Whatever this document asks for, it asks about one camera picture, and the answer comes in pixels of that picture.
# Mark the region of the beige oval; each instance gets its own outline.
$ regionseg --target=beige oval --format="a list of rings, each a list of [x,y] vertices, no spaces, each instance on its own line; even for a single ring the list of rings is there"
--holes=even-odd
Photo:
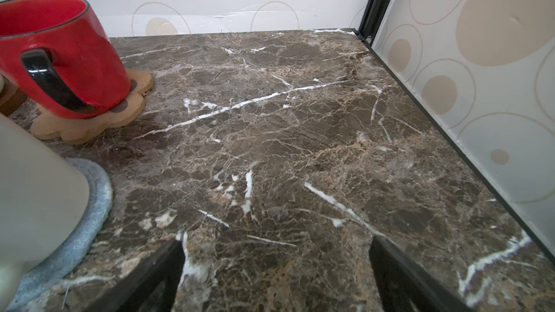
[[[499,165],[505,165],[509,163],[509,153],[507,153],[507,151],[505,151],[504,149],[494,149],[489,154],[489,157],[494,163]]]
[[[387,61],[391,69],[400,73],[403,71],[411,59],[411,44],[405,39],[400,38],[391,45]]]
[[[450,77],[432,77],[422,90],[422,100],[434,114],[446,114],[457,101],[457,85]]]
[[[462,55],[482,66],[523,59],[553,36],[553,0],[467,0],[456,29]]]
[[[177,28],[165,18],[155,17],[151,18],[147,23],[146,29],[147,36],[153,35],[175,35]]]

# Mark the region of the brown marble surface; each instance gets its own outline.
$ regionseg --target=brown marble surface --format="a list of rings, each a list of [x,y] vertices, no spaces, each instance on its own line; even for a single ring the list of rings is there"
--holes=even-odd
[[[552,264],[352,34],[112,41],[154,89],[126,127],[47,141],[104,167],[114,205],[27,310],[83,310],[179,233],[175,311],[380,311],[375,232],[479,311],[555,310]]]

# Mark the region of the brown coaster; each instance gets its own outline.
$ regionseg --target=brown coaster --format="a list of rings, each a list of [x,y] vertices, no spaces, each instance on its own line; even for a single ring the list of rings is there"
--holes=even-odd
[[[4,77],[4,88],[0,92],[0,114],[9,116],[23,104],[25,99],[27,94]]]
[[[106,128],[123,127],[133,121],[143,110],[146,100],[142,97],[152,88],[152,75],[146,71],[125,69],[131,79],[128,96],[108,112],[84,120],[57,117],[41,106],[41,114],[31,125],[31,134],[46,140],[61,137],[72,145],[83,144],[100,135]]]

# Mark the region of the white mug handle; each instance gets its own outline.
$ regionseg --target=white mug handle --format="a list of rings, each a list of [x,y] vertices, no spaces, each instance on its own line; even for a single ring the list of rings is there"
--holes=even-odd
[[[8,307],[16,296],[23,274],[23,264],[0,264],[0,311]]]

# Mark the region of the white cup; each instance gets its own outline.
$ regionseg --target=white cup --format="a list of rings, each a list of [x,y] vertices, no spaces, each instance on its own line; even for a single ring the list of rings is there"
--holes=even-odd
[[[70,235],[88,199],[79,170],[0,114],[0,311],[21,275]]]

